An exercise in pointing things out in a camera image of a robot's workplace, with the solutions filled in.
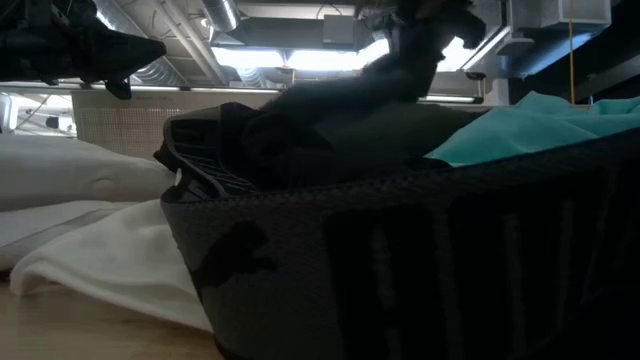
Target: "teal fabric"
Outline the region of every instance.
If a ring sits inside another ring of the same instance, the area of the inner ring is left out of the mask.
[[[452,166],[479,164],[575,144],[640,126],[640,98],[602,100],[579,109],[555,96],[530,93],[517,105],[496,108],[426,157]]]

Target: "yellow cable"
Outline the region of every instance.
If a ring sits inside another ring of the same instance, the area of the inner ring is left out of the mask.
[[[569,74],[571,88],[571,104],[576,104],[575,67],[573,62],[573,0],[569,0]]]

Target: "white fabric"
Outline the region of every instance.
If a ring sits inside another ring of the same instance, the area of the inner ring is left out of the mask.
[[[49,280],[212,331],[159,200],[127,207],[33,251],[11,273],[11,290],[27,294]]]
[[[156,162],[79,140],[18,135],[0,135],[0,174],[0,211],[157,199],[175,178]]]
[[[74,201],[0,212],[0,271],[11,269],[31,251],[133,203]]]

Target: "wooden table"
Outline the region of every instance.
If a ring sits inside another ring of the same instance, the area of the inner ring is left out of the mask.
[[[209,333],[60,285],[26,297],[0,282],[0,359],[222,360]]]

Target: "pipe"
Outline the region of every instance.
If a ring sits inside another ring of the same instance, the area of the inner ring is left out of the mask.
[[[154,5],[158,15],[160,15],[160,18],[162,18],[162,20],[165,23],[167,23],[169,30],[171,30],[178,37],[178,40],[180,41],[180,43],[185,47],[185,49],[187,49],[187,51],[189,52],[189,55],[193,57],[193,60],[195,60],[198,66],[200,66],[200,69],[204,71],[205,75],[207,75],[209,80],[211,80],[211,82],[213,82],[214,85],[226,85],[224,81],[220,79],[218,75],[216,75],[216,73],[211,69],[211,67],[209,67],[209,64],[207,64],[202,59],[200,53],[193,48],[193,45],[191,45],[189,40],[187,40],[187,38],[184,36],[182,31],[178,28],[178,25],[176,25],[176,23],[173,22],[173,19],[171,18],[171,16],[169,16],[169,14],[167,13],[167,10],[165,10],[165,8],[162,6],[162,2],[160,0],[155,0]]]
[[[109,24],[107,27],[130,35],[149,38],[113,0],[94,0],[94,3],[98,8],[98,18],[101,18],[105,25]],[[181,86],[187,82],[164,56],[138,70],[133,76],[147,85]]]
[[[209,66],[211,66],[213,71],[216,72],[216,75],[220,78],[220,80],[226,84],[227,79],[226,79],[226,76],[224,75],[224,70],[222,70],[222,67],[220,66],[216,58],[211,53],[211,49],[207,48],[202,43],[202,40],[200,39],[200,33],[196,32],[193,29],[193,26],[191,26],[191,23],[186,18],[186,16],[184,16],[184,13],[182,12],[182,10],[180,10],[178,5],[176,5],[176,2],[174,0],[164,0],[164,3],[167,4],[167,6],[169,7],[169,10],[172,11],[177,16],[180,26],[187,32],[187,35],[189,35],[189,37],[191,38],[191,41],[193,41],[193,43],[196,45],[198,50],[200,50],[200,53],[202,54],[204,59],[207,61],[207,63],[209,63]]]
[[[262,70],[259,68],[236,69],[238,76],[246,87],[264,88],[267,87],[267,80],[264,78]]]
[[[229,32],[240,24],[240,11],[233,0],[200,0],[200,3],[216,31]]]

